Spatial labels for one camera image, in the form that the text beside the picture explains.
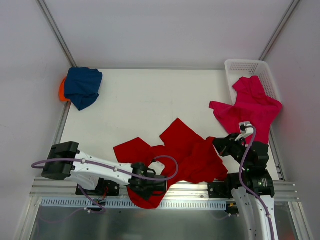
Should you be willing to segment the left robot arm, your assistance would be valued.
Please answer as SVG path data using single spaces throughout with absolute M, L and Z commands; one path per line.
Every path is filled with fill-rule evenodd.
M 104 161 L 78 150 L 78 147 L 79 143 L 73 141 L 53 145 L 47 159 L 56 161 L 45 163 L 41 176 L 56 181 L 73 181 L 92 196 L 103 193 L 106 181 L 128 187 L 144 200 L 167 191 L 165 176 L 142 162 Z

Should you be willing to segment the red t shirt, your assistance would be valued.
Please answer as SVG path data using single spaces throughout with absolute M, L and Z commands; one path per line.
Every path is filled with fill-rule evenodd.
M 228 170 L 218 156 L 214 137 L 203 139 L 177 118 L 161 135 L 163 145 L 150 146 L 137 137 L 113 148 L 120 163 L 144 163 L 149 166 L 152 160 L 160 157 L 165 165 L 162 174 L 174 176 L 167 182 L 171 187 L 179 181 L 192 184 L 224 181 Z

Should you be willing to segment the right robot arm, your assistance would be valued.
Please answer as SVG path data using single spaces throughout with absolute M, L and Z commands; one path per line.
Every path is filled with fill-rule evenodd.
M 228 205 L 226 212 L 242 217 L 245 239 L 277 240 L 275 188 L 267 170 L 269 146 L 259 141 L 247 145 L 238 133 L 214 139 L 213 146 L 221 157 L 231 156 L 240 167 L 237 173 L 229 173 L 225 181 L 208 183 L 208 196 L 234 199 L 235 206 Z

